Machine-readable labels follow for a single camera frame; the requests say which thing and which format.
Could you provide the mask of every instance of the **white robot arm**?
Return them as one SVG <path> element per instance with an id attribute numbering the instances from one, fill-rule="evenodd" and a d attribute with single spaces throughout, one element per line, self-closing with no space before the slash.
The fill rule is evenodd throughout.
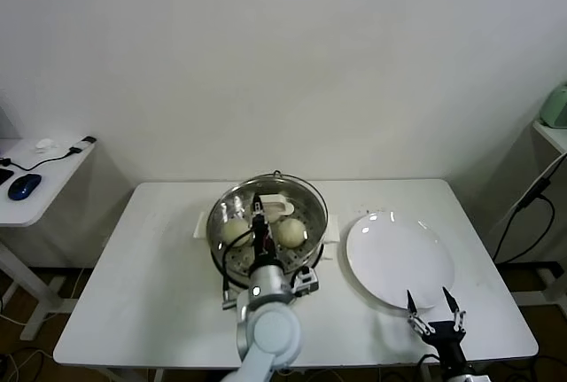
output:
<path id="1" fill-rule="evenodd" d="M 275 370 L 293 363 L 302 346 L 301 326 L 288 305 L 297 296 L 319 287 L 314 270 L 308 267 L 297 271 L 290 285 L 277 259 L 259 197 L 254 198 L 253 206 L 255 259 L 248 290 L 242 291 L 236 301 L 237 348 L 242 365 L 225 382 L 268 381 Z M 224 308 L 235 305 L 228 292 L 224 299 Z"/>

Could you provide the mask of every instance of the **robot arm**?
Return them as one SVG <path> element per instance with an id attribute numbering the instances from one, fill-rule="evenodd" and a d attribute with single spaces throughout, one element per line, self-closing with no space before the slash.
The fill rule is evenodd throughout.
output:
<path id="1" fill-rule="evenodd" d="M 460 310 L 457 301 L 444 287 L 443 293 L 453 313 L 453 320 L 426 323 L 417 314 L 417 307 L 408 291 L 408 323 L 415 333 L 439 354 L 441 377 L 446 382 L 490 382 L 488 376 L 474 375 L 461 349 L 461 341 L 466 334 L 464 317 L 466 312 Z"/>
<path id="2" fill-rule="evenodd" d="M 268 381 L 275 370 L 293 363 L 301 350 L 301 326 L 288 304 L 319 286 L 309 268 L 295 275 L 293 286 L 287 281 L 258 195 L 252 202 L 252 233 L 250 285 L 238 295 L 236 303 L 237 348 L 242 365 L 225 382 Z"/>

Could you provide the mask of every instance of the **green appliance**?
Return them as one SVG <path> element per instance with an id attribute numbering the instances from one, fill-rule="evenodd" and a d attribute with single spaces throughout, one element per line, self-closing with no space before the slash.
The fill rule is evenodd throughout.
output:
<path id="1" fill-rule="evenodd" d="M 555 88 L 540 110 L 540 119 L 551 128 L 567 129 L 567 83 Z"/>

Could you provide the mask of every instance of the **usb cable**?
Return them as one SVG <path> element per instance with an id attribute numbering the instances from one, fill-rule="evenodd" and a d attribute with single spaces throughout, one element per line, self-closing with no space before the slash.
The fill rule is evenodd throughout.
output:
<path id="1" fill-rule="evenodd" d="M 24 168 L 21 165 L 17 164 L 16 162 L 12 161 L 12 159 L 10 158 L 0 158 L 0 165 L 3 167 L 9 167 L 10 165 L 12 165 L 13 167 L 19 168 L 22 171 L 29 172 L 29 171 L 33 171 L 34 169 L 36 169 L 40 165 L 43 165 L 44 163 L 54 162 L 56 160 L 63 160 L 73 154 L 80 153 L 83 150 L 85 150 L 87 147 L 89 147 L 91 144 L 94 144 L 96 141 L 97 139 L 94 138 L 93 136 L 86 136 L 80 142 L 75 143 L 71 147 L 69 147 L 69 151 L 63 156 L 59 156 L 58 158 L 42 160 L 41 162 L 33 165 L 31 168 Z"/>

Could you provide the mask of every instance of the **white plate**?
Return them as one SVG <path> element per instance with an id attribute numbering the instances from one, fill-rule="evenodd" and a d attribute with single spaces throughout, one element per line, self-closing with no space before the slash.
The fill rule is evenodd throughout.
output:
<path id="1" fill-rule="evenodd" d="M 346 256 L 361 284 L 394 307 L 431 308 L 451 289 L 454 264 L 439 236 L 423 222 L 394 211 L 361 218 L 346 240 Z"/>

